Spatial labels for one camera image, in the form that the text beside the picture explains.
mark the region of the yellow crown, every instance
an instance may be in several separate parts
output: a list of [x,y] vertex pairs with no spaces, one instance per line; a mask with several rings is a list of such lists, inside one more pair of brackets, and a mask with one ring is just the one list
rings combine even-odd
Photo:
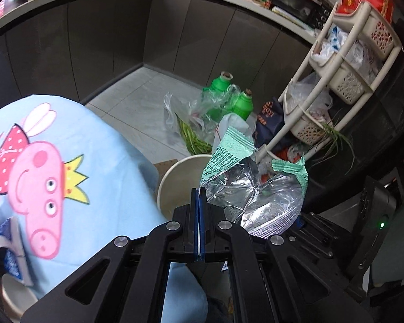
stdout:
[[84,204],[89,204],[87,195],[78,187],[78,184],[85,181],[88,176],[76,171],[84,159],[84,154],[65,163],[65,198],[76,200]]

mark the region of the white container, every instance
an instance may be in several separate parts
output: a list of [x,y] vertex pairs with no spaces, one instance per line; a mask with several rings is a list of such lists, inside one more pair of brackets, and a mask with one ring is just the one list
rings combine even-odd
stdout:
[[[369,2],[360,2],[358,8],[349,15],[334,13],[333,23],[349,33],[358,22],[359,12],[364,8],[364,4],[369,4]],[[358,39],[364,41],[371,47],[376,55],[383,61],[389,56],[394,45],[401,45],[401,41],[388,21],[374,7],[371,7],[370,16],[359,34]]]
[[8,314],[17,319],[21,319],[24,312],[37,302],[33,292],[9,274],[1,278],[1,289]]
[[176,207],[190,204],[192,188],[199,188],[202,172],[211,159],[210,154],[198,154],[175,163],[160,182],[157,208],[172,220]]
[[[315,43],[311,47],[311,55],[319,53],[320,49],[321,45]],[[320,77],[323,77],[335,57],[341,56],[338,53],[334,53],[321,66],[313,59],[313,57],[310,57],[308,61],[316,73]],[[341,100],[343,100],[343,102],[347,104],[354,104],[365,91],[371,91],[367,82],[346,59],[343,59],[340,68],[332,77],[328,86],[337,96],[339,96],[339,98],[341,98]]]
[[[290,108],[287,105],[287,99],[290,95],[287,93],[287,89],[285,90],[284,98],[283,98],[283,109],[284,109],[284,124],[287,125],[290,122],[290,113],[294,110],[294,108]],[[317,123],[310,114],[306,111],[302,111],[303,114],[298,120],[298,122],[292,126],[290,132],[300,141],[304,142],[307,145],[315,145],[319,142],[324,136],[325,132],[321,124]]]

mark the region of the cartoon pig face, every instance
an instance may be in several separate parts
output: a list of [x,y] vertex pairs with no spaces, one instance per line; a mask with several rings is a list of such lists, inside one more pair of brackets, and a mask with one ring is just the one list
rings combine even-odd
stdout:
[[10,204],[25,215],[26,234],[35,255],[48,260],[60,248],[63,175],[59,152],[45,141],[27,145],[9,175]]

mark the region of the metal screw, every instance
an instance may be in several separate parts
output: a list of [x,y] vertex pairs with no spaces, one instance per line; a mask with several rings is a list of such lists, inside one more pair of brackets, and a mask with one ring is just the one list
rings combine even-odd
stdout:
[[270,240],[273,245],[282,245],[284,243],[282,236],[272,236]]
[[219,227],[221,230],[228,230],[229,228],[232,227],[232,224],[231,224],[231,222],[224,220],[224,221],[220,221],[220,222],[218,223],[218,227]]
[[120,236],[114,239],[114,245],[121,248],[126,246],[129,240],[126,237]]
[[166,224],[166,228],[170,231],[176,231],[180,227],[180,223],[177,221],[171,221]]

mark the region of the plastic shelf rack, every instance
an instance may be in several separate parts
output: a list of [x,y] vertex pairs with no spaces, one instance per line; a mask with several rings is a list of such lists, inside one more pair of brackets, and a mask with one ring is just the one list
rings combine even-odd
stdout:
[[[306,159],[311,158],[330,141],[329,138],[325,138],[323,141],[317,143],[325,135],[323,134],[321,125],[317,125],[317,122],[312,120],[310,114],[307,112],[320,92],[326,86],[329,86],[345,103],[353,104],[346,115],[335,124],[335,130],[341,131],[373,95],[401,52],[402,44],[397,34],[370,3],[361,2],[358,8],[349,15],[336,13],[337,6],[338,4],[335,4],[313,47],[307,53],[289,84],[298,81],[308,65],[314,68],[321,77],[319,82],[308,95],[307,99],[293,110],[287,108],[287,99],[284,100],[287,96],[287,87],[289,85],[285,88],[279,98],[279,102],[282,102],[285,107],[285,125],[267,145],[259,149],[256,154],[257,162],[261,161],[267,154],[272,158],[278,159],[278,157],[271,153],[271,149],[289,131],[301,141],[312,145],[310,150],[305,154]],[[320,47],[322,41],[328,35],[332,24],[348,32],[349,36],[341,49],[334,53],[323,66],[319,66],[311,60],[311,55],[317,51],[317,47]],[[371,84],[367,83],[346,61],[346,56],[356,40],[364,41],[384,61],[382,68]]]

